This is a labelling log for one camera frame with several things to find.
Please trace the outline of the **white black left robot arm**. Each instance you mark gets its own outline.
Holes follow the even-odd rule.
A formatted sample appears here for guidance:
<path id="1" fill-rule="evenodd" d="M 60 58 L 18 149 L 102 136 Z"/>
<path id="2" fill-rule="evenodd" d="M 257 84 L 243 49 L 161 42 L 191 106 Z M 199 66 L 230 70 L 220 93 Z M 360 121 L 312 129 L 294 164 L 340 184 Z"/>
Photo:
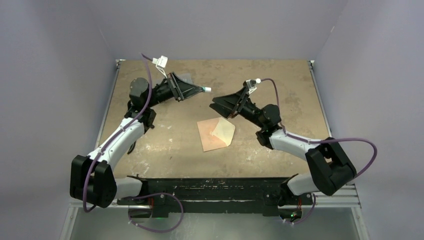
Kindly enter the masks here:
<path id="1" fill-rule="evenodd" d="M 212 89 L 187 82 L 174 72 L 160 83 L 136 78 L 129 85 L 127 111 L 116 130 L 87 155 L 77 155 L 71 162 L 70 190 L 72 198 L 81 200 L 88 213 L 95 207 L 106 208 L 115 199 L 130 198 L 138 205 L 146 203 L 149 191 L 134 176 L 115 178 L 113 170 L 139 138 L 154 128 L 154 106 L 174 99 L 178 102 Z"/>

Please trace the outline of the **green white glue stick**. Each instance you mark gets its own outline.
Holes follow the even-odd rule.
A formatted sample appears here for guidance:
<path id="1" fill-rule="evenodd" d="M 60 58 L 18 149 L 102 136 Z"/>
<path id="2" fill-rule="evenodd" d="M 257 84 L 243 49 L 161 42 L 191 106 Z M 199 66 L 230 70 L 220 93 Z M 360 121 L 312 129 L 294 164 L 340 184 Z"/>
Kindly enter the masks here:
<path id="1" fill-rule="evenodd" d="M 210 87 L 203 86 L 202 87 L 202 91 L 205 92 L 205 93 L 211 93 L 212 92 L 212 89 Z"/>

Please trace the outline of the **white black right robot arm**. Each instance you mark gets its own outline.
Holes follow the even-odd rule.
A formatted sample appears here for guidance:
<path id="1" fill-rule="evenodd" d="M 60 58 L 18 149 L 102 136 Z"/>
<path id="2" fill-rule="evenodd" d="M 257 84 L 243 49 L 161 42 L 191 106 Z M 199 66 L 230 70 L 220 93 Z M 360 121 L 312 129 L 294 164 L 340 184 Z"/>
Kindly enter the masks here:
<path id="1" fill-rule="evenodd" d="M 307 162 L 308 173 L 296 174 L 282 184 L 280 196 L 288 204 L 309 192 L 331 196 L 357 175 L 353 163 L 335 139 L 307 140 L 284 132 L 279 125 L 279 107 L 267 104 L 258 108 L 245 89 L 214 97 L 209 106 L 226 119 L 242 116 L 258 126 L 260 129 L 255 134 L 261 146 L 291 154 Z"/>

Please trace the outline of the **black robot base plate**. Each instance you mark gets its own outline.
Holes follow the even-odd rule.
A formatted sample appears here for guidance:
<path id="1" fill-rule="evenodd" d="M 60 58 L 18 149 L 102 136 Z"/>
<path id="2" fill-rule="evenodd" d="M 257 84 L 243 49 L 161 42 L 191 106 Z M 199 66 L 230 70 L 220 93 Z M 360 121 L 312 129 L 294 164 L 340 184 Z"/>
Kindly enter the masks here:
<path id="1" fill-rule="evenodd" d="M 170 213 L 261 214 L 264 217 L 283 215 L 302 205 L 300 196 L 283 193 L 287 177 L 230 178 L 140 178 L 142 191 L 137 197 L 116 200 L 142 201 L 152 205 L 154 218 L 166 218 Z M 220 198 L 248 199 L 252 203 L 182 203 L 184 200 Z"/>

